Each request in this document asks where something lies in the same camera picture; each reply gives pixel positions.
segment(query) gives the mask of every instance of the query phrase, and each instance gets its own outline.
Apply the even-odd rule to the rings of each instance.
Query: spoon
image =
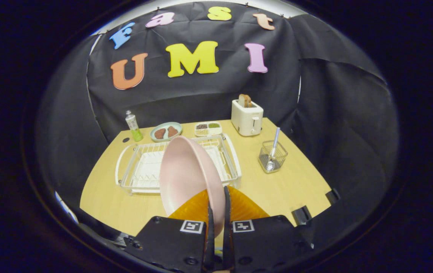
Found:
[[[267,171],[272,171],[275,167],[275,162],[273,162],[273,158],[275,157],[275,150],[277,149],[277,140],[278,140],[278,134],[280,133],[280,127],[277,127],[275,130],[275,138],[274,138],[274,144],[272,146],[272,150],[270,151],[269,155],[269,161],[267,162],[267,166],[265,166],[265,169]]]

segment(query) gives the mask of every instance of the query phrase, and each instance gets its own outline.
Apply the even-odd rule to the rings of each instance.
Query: blue letter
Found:
[[[117,31],[112,37],[110,37],[110,40],[114,41],[116,44],[116,47],[114,49],[120,48],[121,45],[123,45],[126,41],[130,39],[129,35],[132,33],[131,26],[135,25],[135,23],[130,23],[127,26],[124,26],[121,30]]]

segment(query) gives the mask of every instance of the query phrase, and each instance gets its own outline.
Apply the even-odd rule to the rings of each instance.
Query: letter m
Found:
[[[203,41],[191,53],[184,44],[169,45],[166,51],[171,54],[171,71],[167,75],[170,78],[183,76],[184,70],[181,69],[181,64],[183,64],[188,73],[192,74],[198,62],[198,73],[208,74],[218,72],[218,67],[215,64],[215,48],[217,46],[217,42]]]

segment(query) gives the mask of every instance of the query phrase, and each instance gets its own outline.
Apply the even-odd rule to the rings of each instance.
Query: wire basket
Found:
[[[223,182],[222,186],[233,185],[235,188],[239,188],[242,172],[237,154],[228,135],[223,133],[204,138],[193,138],[193,140],[201,145],[211,157]],[[161,170],[164,151],[168,145],[169,142],[137,145],[133,149],[134,154],[122,180],[116,179],[116,183],[129,194],[134,192],[159,193],[159,171]],[[232,158],[228,153],[227,146],[231,151]]]
[[[262,143],[262,149],[260,149],[260,154],[258,155],[258,162],[262,169],[266,173],[273,173],[282,167],[287,156],[287,151],[284,147],[277,142],[277,147],[275,147],[275,153],[272,157],[270,154],[274,146],[273,140],[264,141]]]

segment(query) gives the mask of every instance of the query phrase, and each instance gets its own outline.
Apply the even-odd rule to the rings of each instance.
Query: foam letter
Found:
[[[117,31],[114,35],[112,35],[109,40],[114,41],[116,47],[114,49],[120,48],[126,41],[130,39],[130,36],[126,36],[132,33],[131,26],[135,25],[135,23],[129,23],[127,26],[124,26],[121,30]]]
[[[151,18],[151,21],[145,24],[145,27],[152,28],[155,26],[164,26],[170,24],[174,21],[173,16],[174,16],[174,12],[166,12],[166,13],[156,15]]]
[[[231,19],[231,10],[227,7],[210,7],[208,18],[211,20],[228,21]]]
[[[126,80],[125,78],[125,64],[127,60],[120,60],[112,64],[110,67],[110,69],[112,69],[112,80],[117,89],[125,90],[133,88],[142,81],[142,78],[144,78],[145,57],[147,57],[147,53],[137,54],[132,57],[132,60],[135,62],[135,75],[130,80]]]
[[[263,13],[256,13],[256,14],[252,14],[254,17],[256,17],[256,21],[258,22],[258,24],[268,30],[274,30],[275,27],[274,26],[270,26],[269,22],[273,22],[272,18],[268,18],[265,14]]]
[[[215,64],[215,48],[217,46],[217,42],[203,41],[199,43],[194,53],[191,53],[184,44],[169,45],[166,48],[166,51],[171,54],[171,71],[167,74],[168,77],[183,76],[184,70],[181,69],[181,64],[183,64],[188,73],[192,74],[198,62],[198,73],[208,74],[218,72],[218,67]]]
[[[247,43],[245,47],[248,48],[250,53],[250,65],[248,71],[265,73],[268,69],[263,64],[263,50],[265,46],[260,44]]]

